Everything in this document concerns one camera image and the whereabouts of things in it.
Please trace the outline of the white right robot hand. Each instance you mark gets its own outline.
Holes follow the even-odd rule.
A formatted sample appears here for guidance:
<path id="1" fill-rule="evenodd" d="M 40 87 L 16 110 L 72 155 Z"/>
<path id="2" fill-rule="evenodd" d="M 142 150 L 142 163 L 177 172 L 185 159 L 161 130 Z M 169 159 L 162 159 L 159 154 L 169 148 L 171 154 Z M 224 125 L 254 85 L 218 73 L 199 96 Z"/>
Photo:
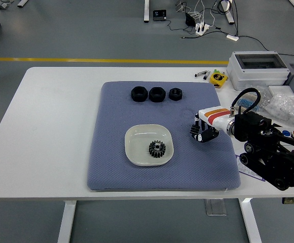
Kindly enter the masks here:
<path id="1" fill-rule="evenodd" d="M 230 110 L 221 106 L 199 110 L 194 121 L 190 134 L 198 142 L 205 143 L 216 138 L 220 130 L 233 136 L 234 118 Z"/>

